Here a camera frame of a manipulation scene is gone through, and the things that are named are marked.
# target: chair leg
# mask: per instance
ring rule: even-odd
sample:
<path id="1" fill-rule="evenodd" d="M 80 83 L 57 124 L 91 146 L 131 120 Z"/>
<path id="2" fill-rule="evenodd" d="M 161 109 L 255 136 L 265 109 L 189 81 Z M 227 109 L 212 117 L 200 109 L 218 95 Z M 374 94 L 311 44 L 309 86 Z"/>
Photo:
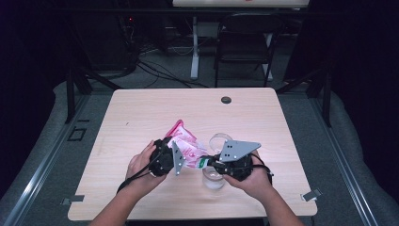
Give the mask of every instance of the chair leg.
<path id="1" fill-rule="evenodd" d="M 217 88 L 218 77 L 219 77 L 219 63 L 215 62 L 215 88 Z"/>
<path id="2" fill-rule="evenodd" d="M 217 64 L 217 53 L 216 53 L 215 60 L 214 60 L 214 69 L 216 69 L 216 64 Z"/>
<path id="3" fill-rule="evenodd" d="M 255 67 L 255 69 L 254 69 L 253 71 L 256 71 L 256 70 L 259 68 L 260 65 L 261 65 L 261 64 L 257 64 L 256 67 Z"/>
<path id="4" fill-rule="evenodd" d="M 264 87 L 264 88 L 267 86 L 267 79 L 269 79 L 270 68 L 271 68 L 271 64 L 268 63 L 268 64 L 267 64 L 266 74 L 264 75 L 264 82 L 263 82 L 263 87 Z"/>

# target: dark background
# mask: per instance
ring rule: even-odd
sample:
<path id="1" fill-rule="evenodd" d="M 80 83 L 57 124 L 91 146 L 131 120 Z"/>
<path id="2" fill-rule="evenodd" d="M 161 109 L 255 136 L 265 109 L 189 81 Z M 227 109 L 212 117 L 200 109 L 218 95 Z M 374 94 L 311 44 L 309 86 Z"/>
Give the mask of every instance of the dark background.
<path id="1" fill-rule="evenodd" d="M 120 70 L 129 66 L 135 50 L 125 42 L 115 17 L 48 15 L 42 8 L 52 7 L 54 2 L 38 2 L 6 1 L 0 7 L 1 196 L 35 145 L 55 102 L 53 88 L 65 81 L 70 66 Z M 115 6 L 105 0 L 81 2 L 69 4 Z M 159 4 L 167 7 L 170 1 Z M 330 57 L 336 60 L 333 91 L 343 100 L 357 128 L 365 163 L 398 202 L 399 27 L 395 23 L 399 18 L 394 9 L 391 2 L 313 0 L 310 11 L 348 11 L 350 16 L 334 21 L 306 19 L 285 77 L 296 79 L 319 68 Z M 98 27 L 85 27 L 91 24 L 88 20 L 97 21 Z M 156 19 L 146 23 L 151 20 L 154 26 L 147 28 L 162 27 Z M 66 21 L 75 26 L 70 27 Z M 96 35 L 98 29 L 109 36 Z M 142 29 L 151 36 L 153 30 Z M 332 44 L 341 35 L 344 39 L 338 43 L 343 48 L 337 49 Z M 165 48 L 163 39 L 152 41 L 158 48 Z"/>

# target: plastic bag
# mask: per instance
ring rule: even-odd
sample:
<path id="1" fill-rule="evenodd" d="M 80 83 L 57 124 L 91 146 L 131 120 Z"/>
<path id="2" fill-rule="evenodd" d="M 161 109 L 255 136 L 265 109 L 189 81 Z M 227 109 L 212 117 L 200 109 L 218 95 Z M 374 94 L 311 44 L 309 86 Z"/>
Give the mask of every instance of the plastic bag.
<path id="1" fill-rule="evenodd" d="M 178 120 L 165 137 L 172 137 L 168 143 L 169 148 L 172 147 L 173 141 L 176 142 L 185 157 L 184 167 L 198 168 L 200 157 L 208 154 L 203 145 L 197 141 L 197 138 L 184 128 L 182 120 Z"/>

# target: black chair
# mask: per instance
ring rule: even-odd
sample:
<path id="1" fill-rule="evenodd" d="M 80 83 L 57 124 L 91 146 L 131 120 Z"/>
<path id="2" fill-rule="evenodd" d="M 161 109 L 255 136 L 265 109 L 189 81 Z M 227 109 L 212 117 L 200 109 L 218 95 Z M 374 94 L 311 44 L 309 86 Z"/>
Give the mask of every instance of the black chair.
<path id="1" fill-rule="evenodd" d="M 284 22 L 276 15 L 261 13 L 235 13 L 223 18 L 217 30 L 215 56 L 215 87 L 220 63 L 267 64 L 264 84 L 270 73 L 277 37 L 284 29 Z M 267 44 L 266 34 L 271 41 Z"/>

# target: table top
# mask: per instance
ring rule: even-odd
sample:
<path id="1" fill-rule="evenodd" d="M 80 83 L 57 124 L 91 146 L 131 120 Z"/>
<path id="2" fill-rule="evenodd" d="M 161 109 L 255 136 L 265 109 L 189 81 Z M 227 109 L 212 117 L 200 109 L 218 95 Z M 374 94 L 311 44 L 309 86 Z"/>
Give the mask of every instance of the table top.
<path id="1" fill-rule="evenodd" d="M 186 8 L 306 8 L 310 0 L 173 0 Z"/>
<path id="2" fill-rule="evenodd" d="M 231 103 L 223 104 L 228 96 Z M 130 159 L 151 139 L 163 138 L 177 120 L 184 121 L 209 154 L 210 138 L 225 133 L 233 139 L 260 142 L 258 152 L 275 174 L 273 186 L 298 216 L 313 216 L 314 201 L 294 141 L 273 89 L 121 89 L 114 92 L 93 145 L 73 202 L 71 220 L 92 220 L 112 200 L 124 181 Z M 140 200 L 128 219 L 261 218 L 262 205 L 226 183 L 211 190 L 200 169 L 183 168 Z"/>

